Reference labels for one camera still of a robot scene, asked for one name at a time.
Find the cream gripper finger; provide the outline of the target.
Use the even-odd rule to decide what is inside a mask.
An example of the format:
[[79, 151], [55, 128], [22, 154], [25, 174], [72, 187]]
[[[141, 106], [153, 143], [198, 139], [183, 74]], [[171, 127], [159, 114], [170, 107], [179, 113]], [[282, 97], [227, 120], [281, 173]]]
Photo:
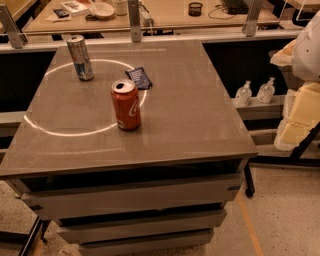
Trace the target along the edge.
[[293, 51], [296, 44], [296, 39], [285, 45], [281, 50], [276, 52], [270, 60], [271, 64], [283, 67], [291, 66], [293, 60]]
[[281, 151], [290, 151], [320, 122], [320, 84], [305, 82], [297, 91], [289, 89], [282, 115], [274, 146]]

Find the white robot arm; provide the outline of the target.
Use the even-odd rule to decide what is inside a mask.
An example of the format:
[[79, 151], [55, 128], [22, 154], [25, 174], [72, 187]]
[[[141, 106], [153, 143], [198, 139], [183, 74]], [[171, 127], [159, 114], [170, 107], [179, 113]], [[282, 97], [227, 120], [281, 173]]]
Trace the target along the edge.
[[271, 63], [291, 66], [293, 75], [303, 81], [284, 98], [283, 119], [274, 140], [278, 150], [290, 151], [320, 122], [320, 11], [295, 40], [272, 56]]

